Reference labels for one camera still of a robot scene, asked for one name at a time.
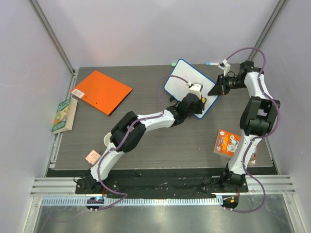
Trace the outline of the blue framed whiteboard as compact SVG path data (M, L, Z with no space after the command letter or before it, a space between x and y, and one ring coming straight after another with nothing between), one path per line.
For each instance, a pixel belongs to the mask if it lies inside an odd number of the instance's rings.
M216 82L200 72L184 59L179 59L177 61L171 74L179 76L190 83L200 83L203 85L201 94L203 98L206 98L205 108L201 114L195 114L197 118L202 119L219 97L208 95L209 91L215 86ZM170 77L164 85L164 90L176 100L181 101L188 94L189 87L183 80Z

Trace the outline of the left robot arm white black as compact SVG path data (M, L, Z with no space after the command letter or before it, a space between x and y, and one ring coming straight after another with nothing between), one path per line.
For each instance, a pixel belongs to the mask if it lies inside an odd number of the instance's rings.
M137 115L133 111L128 112L104 137L106 150L88 174L79 180L82 187L87 192L100 193L104 186L103 180L112 167L138 145L145 133L180 125L188 117L201 114L205 103L206 98L190 93L181 101L155 114Z

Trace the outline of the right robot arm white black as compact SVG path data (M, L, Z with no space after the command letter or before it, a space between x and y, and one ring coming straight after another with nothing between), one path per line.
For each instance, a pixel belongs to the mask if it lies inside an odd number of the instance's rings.
M218 66L224 72L218 76L208 95L226 95L232 89L247 88L250 96L240 119L240 142L219 179L222 190L233 192L245 183L246 169L258 143L273 131L280 102L271 97L265 86L262 69L255 67L252 61L242 62L239 73L233 76L229 75L230 65L227 60Z

